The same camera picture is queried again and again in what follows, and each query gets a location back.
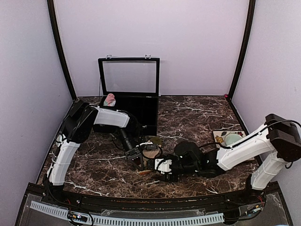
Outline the right black frame post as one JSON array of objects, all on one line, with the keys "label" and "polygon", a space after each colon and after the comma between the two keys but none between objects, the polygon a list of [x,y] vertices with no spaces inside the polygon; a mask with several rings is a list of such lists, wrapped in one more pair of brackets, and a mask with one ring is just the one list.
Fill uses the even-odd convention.
[{"label": "right black frame post", "polygon": [[234,94],[235,94],[235,91],[236,91],[236,88],[238,85],[239,77],[240,77],[240,74],[242,71],[243,63],[245,60],[247,47],[248,47],[250,34],[251,34],[251,29],[252,29],[252,24],[253,24],[255,5],[256,5],[256,0],[249,0],[246,24],[245,24],[245,28],[244,28],[244,34],[243,34],[243,38],[242,38],[241,48],[240,48],[237,65],[236,65],[236,68],[234,71],[233,79],[232,79],[231,86],[230,86],[229,93],[228,93],[228,100],[230,102],[232,101],[232,99],[234,97]]}]

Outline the striped beige sock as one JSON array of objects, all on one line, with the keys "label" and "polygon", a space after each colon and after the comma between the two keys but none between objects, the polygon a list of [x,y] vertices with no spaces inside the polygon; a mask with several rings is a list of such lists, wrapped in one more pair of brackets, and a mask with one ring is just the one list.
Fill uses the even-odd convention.
[{"label": "striped beige sock", "polygon": [[[160,158],[162,156],[162,152],[163,152],[162,151],[162,141],[160,140],[160,138],[151,137],[146,142],[153,142],[158,146],[158,148],[155,150],[146,150],[146,149],[144,149],[144,146],[141,146],[139,149],[142,151],[144,162],[146,160],[154,160],[155,161],[156,158]],[[138,170],[137,174],[145,175],[145,174],[150,173],[151,171],[153,171],[153,170],[145,170],[145,169],[142,171]]]}]

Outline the black frame post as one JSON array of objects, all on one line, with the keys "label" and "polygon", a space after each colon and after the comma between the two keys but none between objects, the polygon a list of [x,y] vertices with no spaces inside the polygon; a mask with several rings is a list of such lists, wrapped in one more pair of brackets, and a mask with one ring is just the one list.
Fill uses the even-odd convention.
[{"label": "black frame post", "polygon": [[235,91],[236,91],[236,88],[238,85],[239,77],[240,77],[240,74],[242,71],[243,63],[245,60],[247,47],[248,47],[250,34],[251,34],[251,29],[252,29],[252,24],[253,24],[255,5],[256,5],[256,0],[249,0],[246,24],[245,24],[245,28],[244,28],[244,34],[243,34],[243,38],[242,38],[241,48],[240,48],[237,65],[236,65],[236,68],[234,71],[233,79],[232,79],[231,86],[230,86],[229,93],[228,93],[228,100],[230,102],[232,101],[232,99],[234,97],[234,94],[235,94]]},{"label": "black frame post", "polygon": [[59,61],[61,64],[61,68],[63,71],[64,79],[67,85],[67,88],[69,90],[70,96],[73,101],[77,99],[77,95],[73,86],[73,83],[71,81],[70,72],[68,69],[67,61],[65,58],[64,50],[63,50],[63,44],[60,37],[59,32],[59,26],[58,26],[58,20],[56,17],[56,11],[55,11],[55,2],[53,0],[47,0],[47,6],[48,6],[48,14],[50,18],[52,33],[55,41],[56,50],[58,53]]}]

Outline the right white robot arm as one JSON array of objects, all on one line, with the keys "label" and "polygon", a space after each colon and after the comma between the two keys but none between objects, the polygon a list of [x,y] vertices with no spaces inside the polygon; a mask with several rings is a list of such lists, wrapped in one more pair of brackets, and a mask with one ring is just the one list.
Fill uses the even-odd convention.
[{"label": "right white robot arm", "polygon": [[161,173],[165,181],[190,174],[214,178],[250,158],[269,153],[247,180],[247,189],[240,193],[242,203],[250,204],[286,164],[301,158],[300,123],[275,114],[265,119],[257,130],[231,145],[204,153],[195,143],[183,141],[175,146],[174,154],[148,160],[147,167]]}]

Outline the left black frame post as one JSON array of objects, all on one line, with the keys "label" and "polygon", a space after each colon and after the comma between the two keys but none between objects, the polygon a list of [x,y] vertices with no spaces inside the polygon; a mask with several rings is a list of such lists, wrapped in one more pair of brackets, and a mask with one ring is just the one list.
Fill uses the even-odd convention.
[{"label": "left black frame post", "polygon": [[55,2],[53,0],[47,0],[47,6],[48,6],[48,14],[50,18],[52,33],[55,41],[56,50],[58,53],[59,61],[61,64],[61,68],[63,71],[64,79],[67,85],[67,88],[69,90],[70,96],[73,101],[77,99],[77,95],[73,86],[73,83],[71,81],[70,72],[68,69],[67,61],[65,58],[64,50],[63,50],[63,44],[60,37],[59,32],[59,26],[58,26],[58,20],[56,17],[56,11],[55,11]]}]

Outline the left green circuit board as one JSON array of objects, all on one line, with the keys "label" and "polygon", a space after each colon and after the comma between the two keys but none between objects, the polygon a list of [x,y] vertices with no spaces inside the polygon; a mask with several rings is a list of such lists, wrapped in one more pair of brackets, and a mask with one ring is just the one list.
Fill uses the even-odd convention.
[{"label": "left green circuit board", "polygon": [[86,216],[71,211],[67,213],[67,218],[72,222],[87,222]]}]

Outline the black display case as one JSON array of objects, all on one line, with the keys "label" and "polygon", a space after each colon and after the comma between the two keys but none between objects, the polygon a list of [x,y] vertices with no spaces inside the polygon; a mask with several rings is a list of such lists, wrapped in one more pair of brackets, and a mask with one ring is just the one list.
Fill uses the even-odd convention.
[{"label": "black display case", "polygon": [[135,116],[143,134],[156,136],[158,127],[158,97],[160,59],[145,57],[106,57],[98,59],[99,103],[112,93],[113,109]]}]

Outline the pink patterned sock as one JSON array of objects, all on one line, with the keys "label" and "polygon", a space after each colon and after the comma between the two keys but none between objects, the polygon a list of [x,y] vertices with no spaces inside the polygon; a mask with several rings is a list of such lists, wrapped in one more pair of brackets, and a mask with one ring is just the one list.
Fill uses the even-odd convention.
[{"label": "pink patterned sock", "polygon": [[116,104],[115,96],[109,93],[103,102],[103,106],[114,107]]}]

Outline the black front rail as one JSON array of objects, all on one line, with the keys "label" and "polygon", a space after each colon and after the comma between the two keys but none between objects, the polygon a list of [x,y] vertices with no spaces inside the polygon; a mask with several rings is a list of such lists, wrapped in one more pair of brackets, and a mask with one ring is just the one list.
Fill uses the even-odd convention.
[{"label": "black front rail", "polygon": [[205,209],[217,212],[237,211],[239,207],[259,203],[255,194],[247,194],[246,190],[237,190],[228,193],[189,196],[182,198],[120,198],[103,196],[96,191],[81,188],[80,192],[71,192],[58,188],[54,194],[46,194],[43,186],[29,183],[22,199],[22,205],[29,198],[37,198],[46,204],[56,204],[59,207],[71,207],[73,210],[89,210],[100,212],[103,209],[125,211],[180,211]]}]

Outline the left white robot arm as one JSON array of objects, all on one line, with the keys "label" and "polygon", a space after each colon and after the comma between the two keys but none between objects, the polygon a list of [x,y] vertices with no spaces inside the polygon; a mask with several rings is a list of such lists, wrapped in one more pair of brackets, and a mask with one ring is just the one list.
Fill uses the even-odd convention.
[{"label": "left white robot arm", "polygon": [[74,154],[90,136],[94,128],[104,127],[102,133],[116,131],[125,151],[138,150],[134,137],[142,129],[137,118],[124,110],[101,107],[79,101],[63,120],[56,138],[57,151],[43,178],[45,185],[62,186]]}]

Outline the right circuit board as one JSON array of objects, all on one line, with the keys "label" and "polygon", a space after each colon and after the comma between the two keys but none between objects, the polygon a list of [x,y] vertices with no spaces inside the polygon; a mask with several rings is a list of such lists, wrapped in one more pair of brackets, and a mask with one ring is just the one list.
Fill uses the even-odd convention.
[{"label": "right circuit board", "polygon": [[256,206],[254,206],[252,209],[246,210],[246,211],[245,211],[245,215],[247,216],[247,215],[250,215],[250,214],[255,214],[255,213],[257,213],[257,212],[262,211],[262,209],[263,209],[262,206],[256,205]]}]

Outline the floral square coaster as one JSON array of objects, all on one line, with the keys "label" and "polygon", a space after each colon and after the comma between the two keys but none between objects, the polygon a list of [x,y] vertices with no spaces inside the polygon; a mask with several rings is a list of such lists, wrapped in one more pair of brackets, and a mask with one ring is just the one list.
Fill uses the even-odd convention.
[{"label": "floral square coaster", "polygon": [[243,138],[246,136],[245,132],[240,130],[214,130],[213,138],[215,142],[221,143],[223,146],[226,146],[224,143],[224,138],[229,133],[237,133],[241,135]]}]

